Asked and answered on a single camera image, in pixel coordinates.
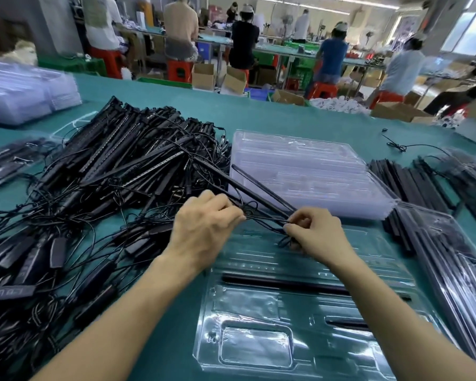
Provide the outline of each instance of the dark hair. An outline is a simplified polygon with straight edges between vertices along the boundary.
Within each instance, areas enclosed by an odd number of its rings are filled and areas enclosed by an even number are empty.
[[[347,36],[347,32],[343,32],[341,30],[338,30],[338,29],[333,29],[333,31],[331,31],[331,37],[333,38],[341,38],[341,39],[344,39],[346,38]]]
[[[417,38],[410,38],[404,43],[404,48],[412,49],[413,51],[419,51],[423,46],[423,41]]]
[[[243,21],[248,21],[254,18],[253,12],[240,12],[240,17]]]

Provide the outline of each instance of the left hand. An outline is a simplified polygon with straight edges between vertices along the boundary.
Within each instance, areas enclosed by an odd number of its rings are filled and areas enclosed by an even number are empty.
[[[198,198],[187,199],[178,211],[163,255],[198,274],[215,261],[233,229],[245,219],[226,194],[205,190]]]

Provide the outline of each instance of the hat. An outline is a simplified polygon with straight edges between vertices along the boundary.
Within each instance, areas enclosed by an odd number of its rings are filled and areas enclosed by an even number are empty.
[[[425,35],[425,33],[422,33],[422,32],[416,32],[415,34],[413,34],[411,38],[415,38],[419,41],[425,41],[427,38],[427,35]]]
[[[341,32],[347,32],[347,23],[340,22],[337,25],[335,25],[335,29]]]
[[[243,6],[241,7],[241,11],[244,13],[254,13],[254,8],[252,7],[252,5],[243,4]]]

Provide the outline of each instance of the blue plastic crate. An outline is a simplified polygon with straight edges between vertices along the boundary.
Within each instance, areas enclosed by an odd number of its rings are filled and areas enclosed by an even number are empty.
[[[245,88],[245,91],[250,93],[250,98],[254,100],[259,100],[260,102],[266,102],[268,99],[268,92],[267,89],[260,89],[260,88]]]
[[[212,59],[212,45],[210,43],[197,43],[197,51],[204,60]]]

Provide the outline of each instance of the hand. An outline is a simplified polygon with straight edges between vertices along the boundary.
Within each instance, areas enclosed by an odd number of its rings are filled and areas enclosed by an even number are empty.
[[[205,190],[190,197],[175,216],[170,242],[163,255],[199,274],[217,258],[233,229],[245,220],[243,211],[225,194]]]
[[[330,211],[303,207],[288,219],[286,233],[297,240],[302,249],[330,270],[348,266],[359,257],[342,229],[340,219]]]

